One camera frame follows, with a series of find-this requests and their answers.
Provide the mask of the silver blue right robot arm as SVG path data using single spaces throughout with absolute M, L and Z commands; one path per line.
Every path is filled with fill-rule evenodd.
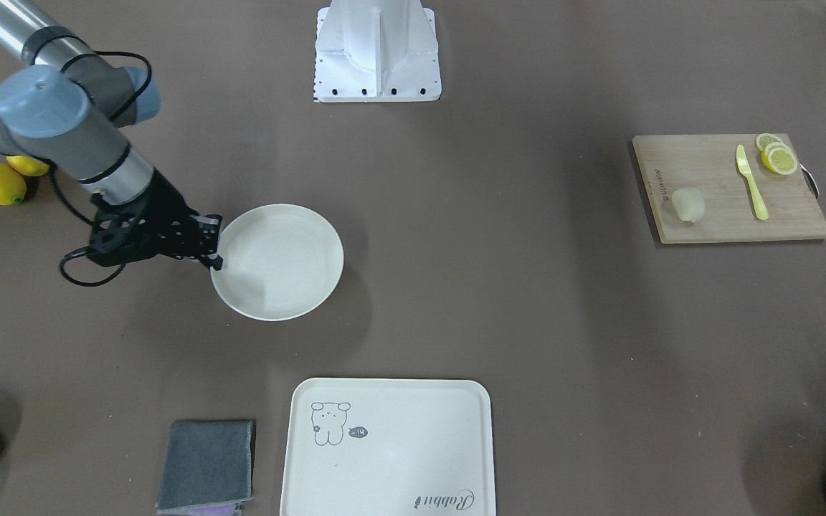
M 0 156 L 53 164 L 96 206 L 88 243 L 65 262 L 163 255 L 219 270 L 221 216 L 191 209 L 122 133 L 158 113 L 151 66 L 112 66 L 30 1 L 0 1 L 0 45 L 25 65 L 0 84 Z

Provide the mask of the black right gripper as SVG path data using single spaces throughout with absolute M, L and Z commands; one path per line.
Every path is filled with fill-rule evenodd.
M 198 215 L 184 197 L 158 171 L 150 185 L 135 199 L 111 205 L 100 193 L 91 201 L 96 213 L 89 238 L 89 259 L 101 267 L 117 267 L 148 260 L 156 255 L 181 260 L 202 260 L 219 271 L 224 259 L 202 254 L 202 248 L 217 248 L 223 216 Z

